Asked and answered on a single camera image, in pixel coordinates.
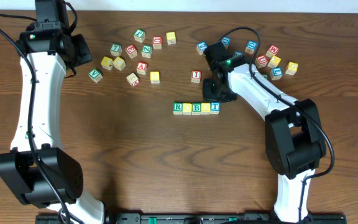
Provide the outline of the blue T block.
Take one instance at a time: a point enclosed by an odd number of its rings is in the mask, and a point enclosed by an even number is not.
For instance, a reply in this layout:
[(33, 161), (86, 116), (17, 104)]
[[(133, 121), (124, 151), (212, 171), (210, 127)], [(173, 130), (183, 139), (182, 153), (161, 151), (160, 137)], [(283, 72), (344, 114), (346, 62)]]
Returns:
[(219, 114), (221, 110), (221, 104), (220, 102), (211, 102), (211, 114)]

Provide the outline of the green B block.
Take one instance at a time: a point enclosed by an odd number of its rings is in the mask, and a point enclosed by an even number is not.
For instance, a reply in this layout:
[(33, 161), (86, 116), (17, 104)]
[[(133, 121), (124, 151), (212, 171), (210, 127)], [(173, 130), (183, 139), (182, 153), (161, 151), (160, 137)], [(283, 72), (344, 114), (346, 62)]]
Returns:
[(193, 103), (192, 104), (192, 115), (201, 115), (201, 103)]

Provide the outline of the yellow O block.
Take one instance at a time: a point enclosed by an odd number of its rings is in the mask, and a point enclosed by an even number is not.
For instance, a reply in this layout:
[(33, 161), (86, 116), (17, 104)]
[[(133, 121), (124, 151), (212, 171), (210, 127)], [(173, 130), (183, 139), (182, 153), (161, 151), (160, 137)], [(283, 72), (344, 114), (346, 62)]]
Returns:
[(208, 115), (211, 112), (211, 103), (202, 103), (201, 104), (201, 114)]
[(183, 103), (182, 112), (183, 112), (183, 115), (192, 115), (192, 104), (191, 103)]

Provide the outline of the green R block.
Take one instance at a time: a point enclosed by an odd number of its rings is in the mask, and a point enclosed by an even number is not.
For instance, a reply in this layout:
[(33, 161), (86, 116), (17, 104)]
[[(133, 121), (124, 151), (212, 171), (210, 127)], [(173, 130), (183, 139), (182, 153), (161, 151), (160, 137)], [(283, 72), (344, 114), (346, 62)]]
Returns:
[(183, 114), (183, 103), (180, 102), (174, 102), (173, 104), (173, 114)]

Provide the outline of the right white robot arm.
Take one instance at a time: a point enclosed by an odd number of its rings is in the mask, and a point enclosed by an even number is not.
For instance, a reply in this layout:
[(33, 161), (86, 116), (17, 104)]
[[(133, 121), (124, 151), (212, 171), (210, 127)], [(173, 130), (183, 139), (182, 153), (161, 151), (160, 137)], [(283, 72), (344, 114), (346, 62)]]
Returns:
[(241, 96), (264, 120), (266, 155), (278, 174), (273, 208), (277, 219), (287, 223), (306, 220), (309, 177), (326, 155), (315, 103), (286, 95), (249, 58), (230, 55), (222, 42), (207, 46), (203, 54), (214, 75), (203, 82), (203, 98), (212, 103), (211, 109), (217, 109), (218, 102)]

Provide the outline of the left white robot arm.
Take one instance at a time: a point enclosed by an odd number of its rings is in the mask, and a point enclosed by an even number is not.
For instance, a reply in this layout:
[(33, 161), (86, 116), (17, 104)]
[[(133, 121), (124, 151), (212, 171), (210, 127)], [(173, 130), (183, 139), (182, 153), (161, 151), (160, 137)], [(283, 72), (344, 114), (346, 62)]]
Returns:
[(85, 190), (80, 163), (60, 137), (63, 81), (91, 61), (89, 48), (73, 34), (69, 2), (37, 1), (35, 9), (35, 22), (13, 43), (21, 58), (21, 107), (10, 151), (0, 154), (0, 177), (21, 204), (56, 211), (59, 223), (107, 223), (104, 203)]

